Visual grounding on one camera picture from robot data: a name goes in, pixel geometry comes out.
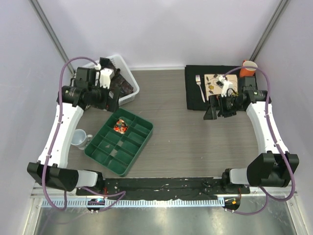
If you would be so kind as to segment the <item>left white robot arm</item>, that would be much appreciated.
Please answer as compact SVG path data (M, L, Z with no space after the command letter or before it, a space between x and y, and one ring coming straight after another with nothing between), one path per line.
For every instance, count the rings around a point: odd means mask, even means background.
M62 86L57 98L56 116L46 145L37 162L29 163L27 172L41 186L72 191L87 187L93 195L104 189L102 174L90 170L68 169L68 153L76 126L88 106L115 112L119 107L119 90L110 96L115 71L79 67L70 85Z

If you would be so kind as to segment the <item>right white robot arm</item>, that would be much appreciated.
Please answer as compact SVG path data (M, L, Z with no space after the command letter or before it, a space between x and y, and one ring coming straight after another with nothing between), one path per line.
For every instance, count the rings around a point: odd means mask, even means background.
M294 192L294 173L299 158L289 152L280 137L268 92L257 88L255 77L244 77L239 84L233 84L227 76L215 74L206 84L209 87L209 104L203 118L226 118L245 111L258 144L259 155L246 168L225 170L222 190L233 193L239 185L279 188L291 185L291 192Z

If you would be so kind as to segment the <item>red floral patterned tie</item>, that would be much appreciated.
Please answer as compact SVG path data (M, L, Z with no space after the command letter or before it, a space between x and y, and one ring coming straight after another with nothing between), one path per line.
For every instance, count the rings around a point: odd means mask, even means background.
M113 126L113 130L120 134L125 134L128 128L129 128L129 124L121 118L118 119L115 125Z

